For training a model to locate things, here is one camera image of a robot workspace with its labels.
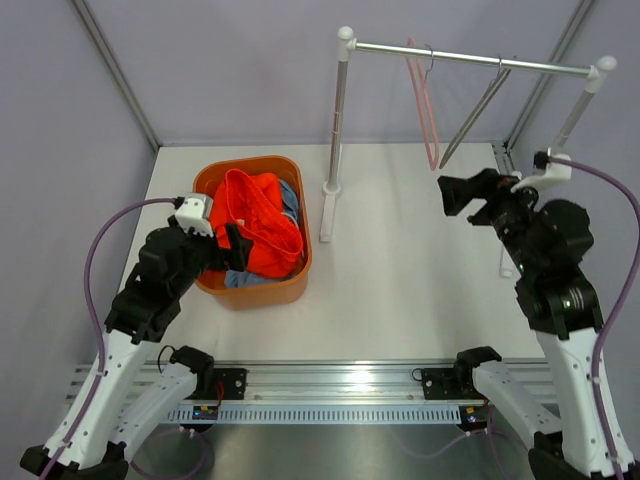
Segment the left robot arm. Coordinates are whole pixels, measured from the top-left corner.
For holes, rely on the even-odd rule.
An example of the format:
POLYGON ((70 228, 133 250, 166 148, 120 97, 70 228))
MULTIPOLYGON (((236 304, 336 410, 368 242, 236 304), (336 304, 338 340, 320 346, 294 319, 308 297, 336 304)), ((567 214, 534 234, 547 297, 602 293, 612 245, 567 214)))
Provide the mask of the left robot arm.
POLYGON ((144 441, 180 402, 218 401, 224 385, 213 357, 178 348, 160 378, 131 405, 125 398, 146 358, 181 311, 180 300, 207 271, 246 268, 252 241, 225 226, 229 245, 181 229, 151 232, 103 324, 94 366, 57 431, 26 449, 20 466, 41 479, 123 479, 144 441))

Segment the orange shorts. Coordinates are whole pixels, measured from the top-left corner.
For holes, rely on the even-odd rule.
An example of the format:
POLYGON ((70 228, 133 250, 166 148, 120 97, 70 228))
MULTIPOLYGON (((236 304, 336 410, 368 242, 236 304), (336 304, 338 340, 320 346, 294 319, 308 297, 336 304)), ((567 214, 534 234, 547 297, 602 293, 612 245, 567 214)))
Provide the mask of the orange shorts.
POLYGON ((273 173, 251 176, 230 169, 213 197, 210 223, 215 233, 236 224, 243 237, 253 241, 247 270, 269 279, 291 274, 301 258, 303 239, 299 227, 284 214, 281 182, 273 173))

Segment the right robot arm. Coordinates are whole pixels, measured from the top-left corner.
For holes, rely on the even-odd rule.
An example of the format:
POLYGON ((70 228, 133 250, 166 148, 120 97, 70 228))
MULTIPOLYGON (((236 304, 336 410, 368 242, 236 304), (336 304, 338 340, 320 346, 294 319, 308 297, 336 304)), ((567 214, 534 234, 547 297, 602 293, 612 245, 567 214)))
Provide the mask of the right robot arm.
POLYGON ((519 272, 516 300, 551 373, 558 414, 550 413, 511 376, 489 347, 458 354, 454 388, 484 396, 517 433, 537 479, 636 479, 639 462, 615 416, 602 352, 605 321, 595 288, 580 263, 593 246, 580 205, 554 199, 536 205, 537 191, 518 178, 484 169, 468 178, 437 180, 445 215, 490 226, 519 272))

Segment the pink hanger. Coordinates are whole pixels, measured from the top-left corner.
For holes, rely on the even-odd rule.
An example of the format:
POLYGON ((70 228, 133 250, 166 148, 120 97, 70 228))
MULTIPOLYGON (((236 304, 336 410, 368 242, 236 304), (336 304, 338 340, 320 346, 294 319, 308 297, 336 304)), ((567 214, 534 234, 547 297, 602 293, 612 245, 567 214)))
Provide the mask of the pink hanger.
POLYGON ((413 57, 407 57, 405 61, 415 96, 428 165, 435 171, 440 160, 440 138, 428 87, 428 74, 432 65, 426 67, 413 57))

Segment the white metal clothes rack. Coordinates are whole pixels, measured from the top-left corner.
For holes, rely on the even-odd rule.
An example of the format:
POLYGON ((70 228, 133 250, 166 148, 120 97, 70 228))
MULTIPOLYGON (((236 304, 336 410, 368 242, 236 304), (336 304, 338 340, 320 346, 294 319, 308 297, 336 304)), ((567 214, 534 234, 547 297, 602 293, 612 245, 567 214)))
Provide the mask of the white metal clothes rack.
MULTIPOLYGON (((338 69, 333 115, 333 131, 330 148, 330 164, 328 179, 323 185, 324 205, 319 230, 319 241, 328 243, 332 238, 337 199, 341 194, 339 184, 340 161, 342 154, 342 123, 344 101, 346 97, 346 83, 350 56, 353 52, 400 55, 407 57, 425 58, 431 62, 446 61, 473 65, 495 67, 498 70, 501 57, 478 56, 462 53, 435 51, 430 48, 420 49, 412 44, 408 46, 392 46, 377 43, 367 43, 358 40, 353 30, 343 26, 338 30, 338 69)), ((550 148, 554 152, 562 149, 574 130, 587 106, 605 83, 609 74, 617 67, 617 60, 612 56, 600 58, 596 64, 585 67, 559 65, 551 63, 529 62, 517 59, 503 59, 503 65, 513 70, 531 71, 541 74, 577 76, 585 80, 584 90, 559 134, 550 148)))

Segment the orange plastic basket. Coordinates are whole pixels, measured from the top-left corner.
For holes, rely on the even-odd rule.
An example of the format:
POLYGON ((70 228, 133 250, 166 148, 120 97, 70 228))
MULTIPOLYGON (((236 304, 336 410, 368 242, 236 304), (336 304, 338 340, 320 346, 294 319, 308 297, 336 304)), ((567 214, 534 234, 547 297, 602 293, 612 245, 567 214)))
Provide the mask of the orange plastic basket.
POLYGON ((291 159, 279 155, 227 160, 203 168, 193 180, 194 191, 211 196, 222 182, 226 171, 232 168, 238 168, 249 175, 273 173, 293 189, 299 201, 298 219, 303 239, 302 258, 298 261, 292 277, 287 280, 227 289, 224 283, 225 272, 207 271, 196 281, 196 285, 203 292, 212 295, 220 305, 230 310, 247 310, 292 303, 304 293, 312 264, 311 238, 300 170, 291 159))

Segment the grey hanger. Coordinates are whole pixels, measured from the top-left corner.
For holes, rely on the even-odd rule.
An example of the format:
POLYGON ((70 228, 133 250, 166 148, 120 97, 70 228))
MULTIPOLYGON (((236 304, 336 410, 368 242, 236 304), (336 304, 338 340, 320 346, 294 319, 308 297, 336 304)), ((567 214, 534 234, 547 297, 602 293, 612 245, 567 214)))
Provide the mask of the grey hanger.
POLYGON ((453 136, 452 140, 449 142, 441 160, 438 168, 443 169, 448 162, 451 160, 457 148, 463 142, 471 128, 475 125, 477 120, 480 118, 481 114, 485 111, 487 106, 493 100, 497 92, 501 89, 501 87, 505 84, 507 79, 511 74, 511 70, 503 65, 503 59, 499 59, 499 65, 496 76, 489 82, 487 88, 484 93, 480 97, 479 101, 473 107, 467 118, 462 123, 459 130, 453 136))

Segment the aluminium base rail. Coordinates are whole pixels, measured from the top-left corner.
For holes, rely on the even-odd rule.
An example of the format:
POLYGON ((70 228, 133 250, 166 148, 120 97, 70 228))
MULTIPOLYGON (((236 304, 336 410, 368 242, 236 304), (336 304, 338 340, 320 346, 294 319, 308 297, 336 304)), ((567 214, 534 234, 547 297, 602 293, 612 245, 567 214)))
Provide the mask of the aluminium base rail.
MULTIPOLYGON (((551 375, 542 361, 507 362, 511 375, 543 404, 555 404, 551 375)), ((216 368, 245 369, 244 404, 409 404, 424 401, 418 368, 448 364, 406 362, 222 362, 216 368)), ((79 365, 72 376, 64 404, 70 406, 89 372, 79 365)), ((126 396, 131 403, 158 378, 156 363, 146 362, 136 374, 126 396)))

